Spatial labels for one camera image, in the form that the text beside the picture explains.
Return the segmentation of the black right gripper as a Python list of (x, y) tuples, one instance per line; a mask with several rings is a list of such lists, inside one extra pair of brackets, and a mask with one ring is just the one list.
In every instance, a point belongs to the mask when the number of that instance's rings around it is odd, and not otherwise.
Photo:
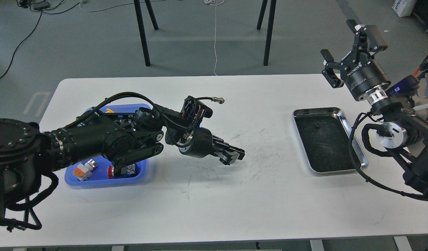
[[(390, 79), (376, 62), (374, 55), (388, 48), (381, 31), (375, 25), (357, 24), (349, 19), (346, 24), (354, 34), (354, 43), (346, 56), (346, 65), (335, 62), (335, 59), (327, 49), (320, 51), (324, 58), (324, 70), (322, 75), (334, 89), (343, 87), (343, 81), (349, 89), (355, 101), (366, 99), (365, 93), (381, 86), (384, 90), (391, 84)], [(352, 68), (349, 72), (342, 72), (341, 79), (335, 73)]]

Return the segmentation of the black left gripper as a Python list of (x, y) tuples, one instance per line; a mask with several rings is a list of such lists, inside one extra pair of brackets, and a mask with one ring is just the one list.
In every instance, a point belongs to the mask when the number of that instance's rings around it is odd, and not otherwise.
[(179, 148), (179, 152), (195, 158), (215, 156), (224, 165), (231, 165), (236, 160), (243, 160), (245, 156), (243, 149), (231, 146), (223, 139), (213, 136), (211, 131), (206, 128), (199, 128), (193, 135), (192, 143), (187, 147)]

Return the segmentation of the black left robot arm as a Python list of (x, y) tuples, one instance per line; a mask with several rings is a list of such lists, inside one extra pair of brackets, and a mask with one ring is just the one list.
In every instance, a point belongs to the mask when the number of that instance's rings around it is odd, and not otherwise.
[(136, 92), (121, 92), (85, 111), (72, 123), (41, 132), (39, 124), (0, 119), (0, 227), (8, 231), (40, 230), (33, 208), (57, 188), (55, 171), (102, 156), (111, 174), (156, 156), (166, 144), (186, 156), (218, 157), (224, 165), (242, 160), (245, 151), (229, 145), (201, 127), (212, 110), (203, 100), (223, 98), (188, 96), (182, 109), (157, 105)]

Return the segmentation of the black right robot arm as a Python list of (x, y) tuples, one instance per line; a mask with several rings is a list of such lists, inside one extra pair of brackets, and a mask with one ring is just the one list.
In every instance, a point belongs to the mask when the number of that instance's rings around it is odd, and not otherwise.
[(327, 49), (322, 49), (321, 54), (324, 58), (322, 75), (330, 86), (334, 89), (346, 86), (355, 101), (367, 100), (371, 105), (369, 112), (357, 116), (349, 145), (358, 125), (366, 117), (381, 116), (364, 125), (361, 131), (363, 145), (377, 156), (392, 157), (404, 171), (404, 183), (418, 194), (389, 188), (366, 175), (360, 167), (355, 167), (355, 170), (376, 187), (428, 201), (428, 122), (420, 118), (413, 108), (413, 96), (417, 94), (419, 81), (408, 75), (391, 86), (391, 81), (374, 58), (376, 53), (388, 47), (381, 32), (374, 25), (357, 24), (352, 19), (346, 24), (354, 34), (349, 53), (340, 62), (336, 62)]

